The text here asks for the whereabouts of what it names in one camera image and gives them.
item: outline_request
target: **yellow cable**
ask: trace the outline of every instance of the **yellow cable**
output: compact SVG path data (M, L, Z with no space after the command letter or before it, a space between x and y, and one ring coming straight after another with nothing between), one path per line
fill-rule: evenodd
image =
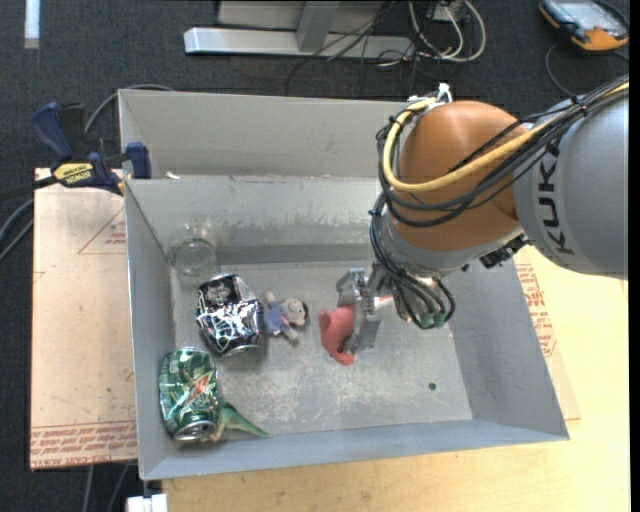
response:
M606 96L609 96L618 91L622 91L628 88L629 88L629 81L618 86L616 89L609 92ZM410 193L429 192L432 190L437 190L442 187L446 187L447 185L450 185L451 183L454 183L455 181L458 181L464 178L465 176L471 174L472 172L478 170L480 167L488 165L499 158L503 158L505 155L511 153L512 151L517 150L519 147L526 144L539 131L543 130L549 123L551 123L557 117L562 115L562 113L557 114L556 116L545 121L544 123L532 128L528 132L523 133L522 135L519 135L514 139L511 139L509 142L503 144L502 146L488 153L485 153L482 156L479 156L475 160L472 160L468 164L460 167L459 169L449 174L445 174L444 176L441 176L439 178L436 178L434 180L427 181L424 183L405 183L403 181L400 181L394 176L393 170L391 168L391 148L393 147L393 142L395 141L395 139L397 138L400 132L400 126L403 125L407 117L409 117L415 111L422 110L434 102L435 102L435 98L426 98L425 100L422 100L420 102L416 102L414 104L407 106L406 109L403 110L396 117L397 122L392 124L389 130L389 133L387 135L387 138L385 140L385 144L382 150L382 171L389 185L391 185L392 187L394 187L396 190L400 192L410 192Z

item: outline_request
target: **orange object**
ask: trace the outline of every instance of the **orange object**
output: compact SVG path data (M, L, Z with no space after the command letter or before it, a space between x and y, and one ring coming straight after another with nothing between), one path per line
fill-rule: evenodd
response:
M356 362L355 354L349 354L344 342L353 333L355 306L340 306L332 312L322 311L318 315L320 341L329 355L344 366Z

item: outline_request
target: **gray bin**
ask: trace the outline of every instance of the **gray bin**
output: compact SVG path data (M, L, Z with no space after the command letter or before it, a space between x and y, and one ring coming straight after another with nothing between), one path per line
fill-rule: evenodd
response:
M150 180L127 180L126 216L141 478L156 480L567 439L513 265L479 264L446 280L450 325L420 331L393 305L373 349L333 361L317 315L336 281L369 267L368 210L379 191L375 134L397 103L119 92L123 148L150 150ZM165 179L167 172L180 179ZM204 347L200 284L175 272L167 244L206 222L218 270L262 296L298 296L311 321L300 343L217 359L225 398L268 439L231 432L183 445L165 432L158 372L179 347Z

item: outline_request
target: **table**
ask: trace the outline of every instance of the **table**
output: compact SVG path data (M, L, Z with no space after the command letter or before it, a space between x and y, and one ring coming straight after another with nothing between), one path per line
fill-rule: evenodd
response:
M630 510L627 287L532 259L580 407L571 440L168 480L170 510Z

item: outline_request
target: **white cable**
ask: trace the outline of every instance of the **white cable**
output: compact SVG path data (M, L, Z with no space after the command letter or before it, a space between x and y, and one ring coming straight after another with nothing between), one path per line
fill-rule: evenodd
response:
M418 34L418 37L424 44L426 44L429 47L433 47L433 45L429 42L429 40L426 38L424 33L420 31L418 20L416 18L415 9L413 7L413 2L410 1L407 3L409 7L409 19L411 21L411 26L413 27L415 32ZM487 44L487 30L484 25L484 21L482 20L482 16L480 16L480 13L470 1L465 0L464 4L467 7L467 9L469 9L473 17L475 18L478 24L478 27L480 29L480 47L472 55L469 55L468 57L458 57L458 54L462 51L462 48L464 47L464 37L462 35L462 31L460 30L460 26L453 18L453 15L451 14L449 7L445 6L445 12L449 16L449 19L451 20L451 23L453 24L453 27L456 30L456 33L458 34L460 45L453 53L450 53L451 49L448 49L445 52L440 53L437 57L439 57L442 60L446 60L449 62L471 62L473 60L476 60L478 57L480 57L480 55L482 55L482 53L484 53L484 50ZM417 52L417 54L423 57L429 57L429 58L436 57L426 52Z
M453 19L453 15L451 14L451 9L449 9L448 5L445 5L444 7L444 12L447 13L447 16L449 17L449 19L451 20L451 23L453 24L453 28L456 29L456 34L458 34L458 49L455 50L453 53L449 54L444 54L442 56L443 60L455 60L455 57L462 51L462 48L464 47L464 36L462 35L462 31L460 30L460 26L458 25L458 23L456 22L455 19Z
M452 62L471 62L472 60L476 60L478 57L480 57L480 55L482 55L487 45L487 29L484 26L484 21L482 21L482 16L480 16L478 10L468 0L465 0L464 4L467 6L469 11L471 11L471 14L473 14L473 17L478 22L478 27L480 28L480 47L473 55L469 55L468 57L454 57L447 59Z

